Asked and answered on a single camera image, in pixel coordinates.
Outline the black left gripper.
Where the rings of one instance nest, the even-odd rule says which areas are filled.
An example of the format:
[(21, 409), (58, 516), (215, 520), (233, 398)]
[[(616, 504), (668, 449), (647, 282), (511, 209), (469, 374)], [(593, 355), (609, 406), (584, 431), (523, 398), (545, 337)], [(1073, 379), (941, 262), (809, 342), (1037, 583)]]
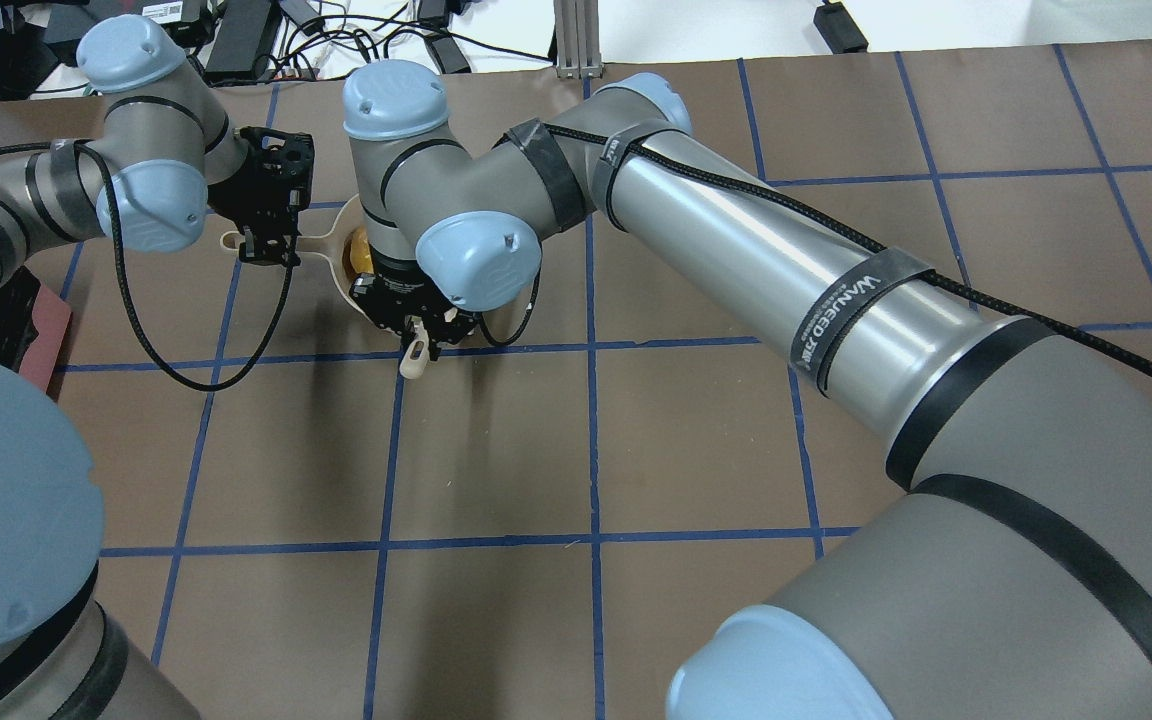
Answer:
[(238, 260), (297, 266), (300, 214), (311, 204), (314, 137), (248, 126), (230, 132), (236, 167), (207, 183), (207, 204), (234, 223)]

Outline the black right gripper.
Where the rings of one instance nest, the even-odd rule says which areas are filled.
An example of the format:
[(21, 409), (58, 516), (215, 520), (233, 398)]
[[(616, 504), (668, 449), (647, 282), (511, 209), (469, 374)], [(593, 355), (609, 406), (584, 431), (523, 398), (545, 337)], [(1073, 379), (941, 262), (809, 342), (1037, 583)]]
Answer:
[(458, 344), (475, 332), (475, 314), (453, 306), (415, 260), (376, 250), (370, 258), (372, 270), (355, 278), (349, 300), (376, 327), (396, 333), (404, 346), (419, 328), (438, 346)]

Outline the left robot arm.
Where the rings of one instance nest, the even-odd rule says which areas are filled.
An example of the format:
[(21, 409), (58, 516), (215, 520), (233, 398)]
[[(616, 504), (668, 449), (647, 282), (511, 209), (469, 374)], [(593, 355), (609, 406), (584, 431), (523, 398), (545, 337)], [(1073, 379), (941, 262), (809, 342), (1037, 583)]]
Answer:
[(108, 238), (152, 364), (215, 393), (227, 382), (192, 381), (147, 341), (126, 255), (191, 247), (215, 211), (236, 227), (241, 260), (291, 272), (314, 141), (234, 127), (156, 20), (100, 20), (76, 58), (105, 101), (103, 135), (0, 147), (0, 719), (197, 719), (97, 600), (103, 492), (86, 444), (47, 393), (70, 313), (26, 260)]

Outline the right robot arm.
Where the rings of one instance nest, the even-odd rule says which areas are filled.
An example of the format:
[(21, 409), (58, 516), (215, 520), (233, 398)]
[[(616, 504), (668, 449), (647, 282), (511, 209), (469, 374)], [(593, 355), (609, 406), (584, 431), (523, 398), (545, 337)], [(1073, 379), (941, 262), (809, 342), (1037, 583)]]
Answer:
[[(915, 55), (841, 65), (919, 169), (791, 196), (948, 274), (1152, 359), (1152, 47), (1112, 59)], [(323, 291), (334, 407), (335, 685), (301, 719), (662, 719), (732, 612), (899, 498), (882, 444), (653, 258), (590, 220), (545, 255), (518, 351), (471, 344), (399, 381), (393, 338)]]

